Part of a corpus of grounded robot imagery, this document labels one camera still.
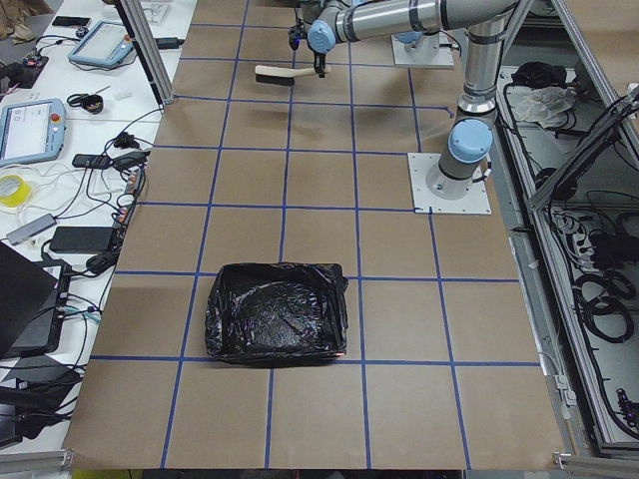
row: table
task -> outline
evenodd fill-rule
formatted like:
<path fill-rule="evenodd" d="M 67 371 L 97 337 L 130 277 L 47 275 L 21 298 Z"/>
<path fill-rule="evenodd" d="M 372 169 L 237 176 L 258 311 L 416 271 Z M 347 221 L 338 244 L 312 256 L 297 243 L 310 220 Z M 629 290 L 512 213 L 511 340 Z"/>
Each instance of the table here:
<path fill-rule="evenodd" d="M 152 25 L 151 30 L 156 37 L 186 36 L 195 0 L 176 0 L 170 3 L 170 10 L 160 25 Z M 66 0 L 60 7 L 59 15 L 90 17 L 93 24 L 99 20 L 118 21 L 119 17 L 114 7 L 101 6 L 100 1 Z M 65 27 L 49 26 L 44 35 L 62 35 L 73 37 L 75 30 Z M 38 46 L 56 39 L 44 39 Z M 68 62 L 67 54 L 71 52 L 75 43 L 65 42 L 44 50 L 49 56 L 50 64 L 45 67 L 33 89 L 18 90 L 8 96 L 3 105 L 11 103 L 30 102 L 46 98 L 60 98 L 63 101 L 76 93 L 93 93 L 106 86 L 110 89 L 101 95 L 105 100 L 105 109 L 99 117 L 94 117 L 81 108 L 68 108 L 70 119 L 93 120 L 134 120 L 158 107 L 157 101 L 149 88 L 149 82 L 140 65 L 135 63 L 108 72 L 86 72 Z M 127 57 L 125 64 L 134 58 Z M 176 73 L 181 50 L 163 50 L 162 60 L 170 78 Z M 159 122 L 161 115 L 154 114 L 145 121 Z"/>
<path fill-rule="evenodd" d="M 326 79 L 256 85 L 256 63 L 294 59 L 280 15 L 259 8 L 194 15 L 178 67 L 190 81 L 160 126 L 159 180 L 65 441 L 76 467 L 551 467 L 563 445 L 492 185 L 491 216 L 412 210 L 405 154 L 445 145 L 460 68 L 389 68 L 387 44 L 362 42 L 329 56 Z M 347 356 L 211 361 L 220 266 L 281 260 L 343 266 Z"/>
<path fill-rule="evenodd" d="M 152 26 L 154 34 L 157 36 L 178 36 L 184 38 L 188 30 L 191 15 L 195 8 L 195 0 L 175 0 L 171 2 L 171 9 L 161 25 Z M 95 23 L 100 18 L 113 19 L 107 7 L 102 8 L 102 2 L 66 0 L 60 8 L 58 14 L 70 16 L 90 16 Z M 73 30 L 49 27 L 46 34 L 69 35 Z M 12 95 L 5 97 L 0 106 L 16 104 L 25 101 L 33 101 L 45 98 L 64 99 L 78 92 L 92 91 L 98 84 L 101 86 L 111 85 L 111 89 L 104 92 L 106 101 L 105 111 L 100 115 L 90 115 L 83 110 L 68 109 L 67 131 L 65 136 L 65 147 L 59 158 L 53 162 L 46 162 L 28 166 L 12 166 L 0 170 L 2 176 L 8 174 L 20 175 L 34 189 L 34 194 L 29 202 L 30 208 L 25 209 L 21 215 L 15 213 L 0 212 L 0 238 L 6 236 L 24 223 L 32 221 L 45 213 L 41 208 L 52 209 L 58 205 L 69 201 L 77 191 L 78 184 L 82 177 L 82 170 L 73 169 L 71 162 L 77 153 L 100 153 L 107 140 L 116 136 L 129 122 L 139 116 L 158 108 L 153 93 L 148 86 L 146 76 L 142 70 L 139 60 L 135 64 L 125 67 L 122 70 L 113 72 L 82 72 L 67 61 L 66 54 L 71 46 L 56 46 L 46 50 L 50 56 L 50 62 L 38 79 L 35 88 L 32 90 L 17 90 Z M 175 75 L 175 70 L 180 57 L 180 50 L 165 51 L 162 58 L 171 77 Z M 132 96 L 126 100 L 116 101 L 113 96 L 118 92 L 130 91 Z M 160 114 L 155 114 L 145 118 L 127 131 L 139 138 L 153 142 L 158 132 Z M 119 153 L 111 150 L 113 156 Z M 45 184 L 59 176 L 57 183 L 51 186 Z M 105 179 L 111 189 L 117 195 L 117 189 L 124 185 L 117 172 L 105 172 Z M 104 191 L 106 188 L 98 185 L 94 187 L 95 192 Z M 87 198 L 81 197 L 68 211 L 69 215 L 80 214 L 95 206 Z M 108 209 L 100 208 L 88 215 L 80 218 L 60 221 L 65 226 L 109 226 L 112 223 Z M 40 245 L 53 234 L 50 229 L 37 237 L 33 241 L 26 241 L 15 248 L 26 257 L 39 260 Z M 82 270 L 87 255 L 64 254 L 61 258 L 75 267 Z M 105 288 L 108 289 L 110 273 L 107 271 L 98 278 L 74 279 L 71 283 L 71 292 L 87 299 L 97 302 Z M 70 299 L 69 304 L 78 305 L 82 301 Z M 84 351 L 80 357 L 80 363 L 86 363 L 95 339 L 97 324 L 89 321 L 87 325 L 87 340 Z M 84 337 L 84 321 L 82 319 L 70 319 L 64 323 L 59 348 L 50 356 L 63 363 L 73 363 L 78 358 L 81 350 L 81 343 Z M 77 395 L 79 386 L 76 386 L 69 397 Z M 25 440 L 24 442 L 5 448 L 3 454 L 21 452 L 39 452 L 60 449 L 62 441 L 66 435 L 68 423 L 61 423 L 53 427 L 47 427 L 35 440 Z"/>

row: metal mounting plate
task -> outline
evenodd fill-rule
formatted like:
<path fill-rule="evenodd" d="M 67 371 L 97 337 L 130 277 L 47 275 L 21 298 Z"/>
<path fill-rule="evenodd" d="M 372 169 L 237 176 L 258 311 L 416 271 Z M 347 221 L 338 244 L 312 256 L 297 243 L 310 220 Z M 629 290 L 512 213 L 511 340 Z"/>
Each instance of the metal mounting plate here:
<path fill-rule="evenodd" d="M 426 185 L 428 170 L 439 161 L 440 154 L 409 153 L 410 184 L 412 187 L 412 203 L 416 213 L 431 213 L 436 215 L 490 215 L 490 202 L 484 183 L 473 183 L 468 194 L 460 200 L 445 200 L 430 191 Z M 481 177 L 481 170 L 473 175 Z"/>
<path fill-rule="evenodd" d="M 424 41 L 414 50 L 406 50 L 406 47 L 395 37 L 390 37 L 392 54 L 396 67 L 429 68 L 433 70 L 452 70 L 455 62 L 452 59 L 449 47 L 432 46 Z M 439 44 L 450 43 L 443 34 L 439 34 Z"/>

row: electronic device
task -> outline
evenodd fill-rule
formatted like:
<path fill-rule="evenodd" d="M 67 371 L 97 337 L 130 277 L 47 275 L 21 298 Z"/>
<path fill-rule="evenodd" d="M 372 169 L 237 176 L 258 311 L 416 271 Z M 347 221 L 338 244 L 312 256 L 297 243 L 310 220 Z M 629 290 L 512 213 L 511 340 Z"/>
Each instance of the electronic device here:
<path fill-rule="evenodd" d="M 27 324 L 3 357 L 27 357 L 55 351 L 60 343 L 64 321 L 62 307 L 67 303 L 72 268 L 61 259 L 37 261 L 35 264 L 56 279 L 40 312 Z"/>
<path fill-rule="evenodd" d="M 0 357 L 42 313 L 56 278 L 0 242 Z"/>
<path fill-rule="evenodd" d="M 116 68 L 133 50 L 133 42 L 121 23 L 100 21 L 69 53 L 72 63 Z"/>
<path fill-rule="evenodd" d="M 0 423 L 0 446 L 23 437 L 35 439 L 46 426 L 59 423 L 62 419 L 51 413 L 69 400 L 71 389 L 81 380 L 75 370 L 50 356 L 21 358 L 0 383 L 0 404 L 7 404 L 0 407 L 13 414 L 8 417 L 10 424 Z"/>
<path fill-rule="evenodd" d="M 31 52 L 22 59 L 22 63 L 14 62 L 0 67 L 0 78 L 8 77 L 9 87 L 17 85 L 21 89 L 28 90 L 33 88 L 48 62 L 49 57 L 36 56 Z"/>
<path fill-rule="evenodd" d="M 94 254 L 113 246 L 116 234 L 111 227 L 57 227 L 49 249 L 53 252 Z"/>
<path fill-rule="evenodd" d="M 111 159 L 106 155 L 86 155 L 79 153 L 73 157 L 71 164 L 76 168 L 106 170 L 111 165 Z"/>
<path fill-rule="evenodd" d="M 48 162 L 64 145 L 66 111 L 57 99 L 9 105 L 0 116 L 0 167 Z"/>
<path fill-rule="evenodd" d="M 88 17 L 65 17 L 63 15 L 59 15 L 53 19 L 54 27 L 86 27 L 91 22 L 91 19 Z"/>
<path fill-rule="evenodd" d="M 24 227 L 20 227 L 11 233 L 7 233 L 7 241 L 10 244 L 20 244 L 24 240 L 28 240 L 34 237 L 38 233 L 48 230 L 50 227 L 54 227 L 57 224 L 53 215 L 47 213 L 46 215 L 34 220 L 31 223 L 26 224 Z"/>

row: cardboard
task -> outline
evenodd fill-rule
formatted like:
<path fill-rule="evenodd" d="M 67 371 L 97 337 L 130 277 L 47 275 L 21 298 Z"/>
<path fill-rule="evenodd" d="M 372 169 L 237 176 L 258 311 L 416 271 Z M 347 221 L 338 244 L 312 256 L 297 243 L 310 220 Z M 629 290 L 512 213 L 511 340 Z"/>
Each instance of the cardboard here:
<path fill-rule="evenodd" d="M 180 99 L 164 115 L 147 197 L 163 205 L 141 206 L 125 241 L 100 356 L 65 442 L 78 467 L 552 467 L 561 442 L 494 196 L 485 218 L 410 209 L 405 153 L 417 138 L 442 148 L 459 89 L 419 85 L 413 109 L 405 71 L 375 74 L 392 58 L 387 39 L 338 46 L 329 60 L 373 64 L 356 68 L 356 99 L 402 82 L 393 104 L 352 105 L 347 65 L 285 94 L 250 85 L 247 63 L 293 59 L 281 30 L 256 28 L 276 18 L 251 8 L 242 45 L 233 26 L 201 24 L 187 39 L 184 55 L 215 57 L 183 59 L 191 75 L 241 54 L 231 101 Z M 204 6 L 194 22 L 206 23 L 198 15 L 212 22 Z M 284 45 L 268 50 L 274 35 Z M 460 67 L 431 77 L 458 84 Z M 181 85 L 199 97 L 205 83 Z M 197 165 L 218 168 L 184 173 Z M 163 186 L 190 177 L 197 187 L 187 194 Z M 204 318 L 219 267 L 281 259 L 342 264 L 348 354 L 275 371 L 208 359 Z"/>
<path fill-rule="evenodd" d="M 603 73 L 619 96 L 628 93 L 629 83 L 639 82 L 639 3 L 612 0 L 605 15 L 596 0 L 566 0 L 570 12 Z"/>

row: black garbage bag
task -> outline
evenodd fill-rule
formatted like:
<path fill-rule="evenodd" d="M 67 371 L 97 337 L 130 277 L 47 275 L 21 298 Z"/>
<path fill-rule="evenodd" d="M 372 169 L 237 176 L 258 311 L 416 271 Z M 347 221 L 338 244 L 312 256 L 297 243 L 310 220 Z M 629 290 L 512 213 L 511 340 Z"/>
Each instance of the black garbage bag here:
<path fill-rule="evenodd" d="M 347 284 L 339 264 L 223 266 L 209 295 L 207 352 L 224 362 L 261 366 L 342 356 Z"/>
<path fill-rule="evenodd" d="M 515 85 L 524 85 L 533 90 L 546 87 L 566 88 L 566 69 L 560 65 L 542 62 L 524 63 L 511 75 Z"/>

